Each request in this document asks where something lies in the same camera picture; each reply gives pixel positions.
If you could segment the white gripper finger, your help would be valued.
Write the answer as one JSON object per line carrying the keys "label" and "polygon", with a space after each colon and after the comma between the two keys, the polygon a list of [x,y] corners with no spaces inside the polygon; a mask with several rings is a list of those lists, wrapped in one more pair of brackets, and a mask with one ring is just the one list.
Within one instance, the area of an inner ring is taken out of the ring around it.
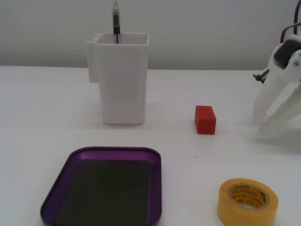
{"label": "white gripper finger", "polygon": [[267,110],[281,94],[289,81],[286,70],[265,69],[262,74],[253,75],[256,81],[263,83],[253,105],[253,122],[262,125]]}
{"label": "white gripper finger", "polygon": [[262,129],[279,127],[301,114],[301,81],[289,81],[281,94],[267,110]]}

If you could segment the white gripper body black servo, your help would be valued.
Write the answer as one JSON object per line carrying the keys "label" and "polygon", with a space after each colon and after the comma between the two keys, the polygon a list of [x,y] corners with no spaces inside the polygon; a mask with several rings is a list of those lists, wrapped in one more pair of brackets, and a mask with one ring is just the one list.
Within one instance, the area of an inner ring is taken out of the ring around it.
{"label": "white gripper body black servo", "polygon": [[268,68],[273,76],[284,81],[301,80],[301,37],[290,35],[284,43],[276,46]]}

